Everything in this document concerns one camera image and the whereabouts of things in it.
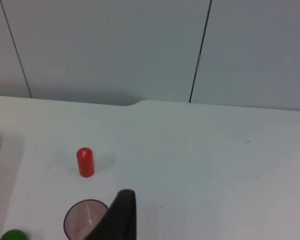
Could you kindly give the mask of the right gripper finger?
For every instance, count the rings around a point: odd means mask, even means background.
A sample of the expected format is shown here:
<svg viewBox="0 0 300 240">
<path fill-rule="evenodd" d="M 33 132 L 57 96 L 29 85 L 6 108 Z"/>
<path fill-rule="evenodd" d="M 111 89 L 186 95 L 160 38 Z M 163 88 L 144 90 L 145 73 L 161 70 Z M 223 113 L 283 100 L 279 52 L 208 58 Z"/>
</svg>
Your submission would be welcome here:
<svg viewBox="0 0 300 240">
<path fill-rule="evenodd" d="M 131 189 L 120 190 L 87 240 L 136 240 L 137 204 Z"/>
</svg>

